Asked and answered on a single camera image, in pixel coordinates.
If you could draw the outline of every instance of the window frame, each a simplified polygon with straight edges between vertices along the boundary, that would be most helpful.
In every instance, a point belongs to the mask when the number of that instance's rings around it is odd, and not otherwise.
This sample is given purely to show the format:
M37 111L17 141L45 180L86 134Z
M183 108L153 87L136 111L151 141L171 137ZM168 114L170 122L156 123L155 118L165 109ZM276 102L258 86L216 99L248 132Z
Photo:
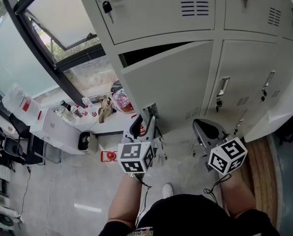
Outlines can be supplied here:
M60 60L54 63L54 59L52 57L51 52L48 50L46 45L42 42L37 32L33 29L32 22L28 20L27 16L25 15L26 9L34 0L2 0L2 1L17 31L19 32L22 39L27 44L30 51L34 54L34 56L40 62L42 67L45 69L45 71L58 84L58 86L72 99L72 101L84 107L84 104L82 102L82 98L84 97L84 95L67 78L67 76L64 74L64 71L70 68L73 68L79 64L83 64L90 60L105 56L106 53L102 45L97 44L95 46L86 48L76 54L73 54L63 60Z

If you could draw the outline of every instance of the floor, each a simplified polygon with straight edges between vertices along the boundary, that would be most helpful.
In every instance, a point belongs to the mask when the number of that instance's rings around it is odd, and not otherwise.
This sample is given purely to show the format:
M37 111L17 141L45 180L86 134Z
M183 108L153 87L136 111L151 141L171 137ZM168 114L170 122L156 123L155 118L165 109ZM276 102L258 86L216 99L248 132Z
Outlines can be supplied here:
M280 226L281 236L293 236L293 142L279 145L279 138L273 134L273 139L280 162L283 208Z
M25 223L21 229L15 227L15 234L98 235L107 220L110 203L123 175L117 163L100 162L100 151L116 150L121 137L100 137L98 153L94 155L72 156L64 152L61 166L50 162L45 166L33 165L22 213ZM177 145L164 147L164 152L168 159L156 163L144 177L144 182L152 186L147 196L146 210L162 198L162 187L167 182L173 185L176 194L203 194L203 189L211 188L217 179L216 172L208 172L204 166L206 157L192 157ZM47 156L50 155L58 157L57 149L48 146ZM49 186L59 171L51 187L50 212L42 229L48 212ZM9 184L9 196L11 207L19 213L28 177L26 167L16 165L16 173L11 176ZM220 201L219 189L216 189L216 196ZM78 208L79 205L92 207L94 211Z

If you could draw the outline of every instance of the tile floor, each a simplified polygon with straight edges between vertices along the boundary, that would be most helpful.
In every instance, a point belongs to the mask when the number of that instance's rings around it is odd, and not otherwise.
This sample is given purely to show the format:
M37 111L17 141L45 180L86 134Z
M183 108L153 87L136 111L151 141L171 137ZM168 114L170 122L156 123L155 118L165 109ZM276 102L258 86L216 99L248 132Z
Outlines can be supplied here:
M103 228L110 203L122 178L117 163L101 163L100 151L116 150L122 135L99 138L99 149L95 155L72 156L62 153L61 171L51 187L50 212L48 212L49 186L58 173L60 164L47 162L45 166L32 165L31 178L24 202L22 217L25 221L19 236L97 236ZM204 166L206 157L192 157L178 146L165 147L168 160L159 161L146 174L144 181L152 188L147 196L146 210L162 198L162 187L170 182L176 194L202 194L205 187L212 187L217 179L215 171L208 173ZM56 148L50 145L47 156L58 157ZM16 165L9 184L11 207L22 210L23 195L29 177L25 166ZM220 200L220 191L216 189ZM96 208L88 211L74 207L75 204Z

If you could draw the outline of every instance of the shoe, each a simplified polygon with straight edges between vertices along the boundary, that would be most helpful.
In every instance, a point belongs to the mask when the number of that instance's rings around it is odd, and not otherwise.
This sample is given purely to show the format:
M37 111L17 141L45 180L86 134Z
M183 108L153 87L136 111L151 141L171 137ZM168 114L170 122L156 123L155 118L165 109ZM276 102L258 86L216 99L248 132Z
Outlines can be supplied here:
M169 198L174 195L174 189L170 183L167 183L163 187L163 198Z

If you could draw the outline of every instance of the chair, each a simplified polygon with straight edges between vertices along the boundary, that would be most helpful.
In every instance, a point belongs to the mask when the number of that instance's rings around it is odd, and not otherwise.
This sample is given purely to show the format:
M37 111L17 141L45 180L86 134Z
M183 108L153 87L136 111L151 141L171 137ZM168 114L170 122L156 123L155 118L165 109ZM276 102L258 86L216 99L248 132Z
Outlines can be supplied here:
M16 153L22 157L26 164L39 164L44 165L45 160L49 160L52 163L59 163L61 157L61 150L59 154L59 159L54 161L46 157L46 145L42 139L34 136L32 133L29 132L30 127L24 124L21 120L16 118L14 114L9 116L10 123L14 126L15 130L18 133L18 145ZM27 153L26 155L22 153L19 149L20 147L20 140L21 139L28 139L28 146L27 146Z

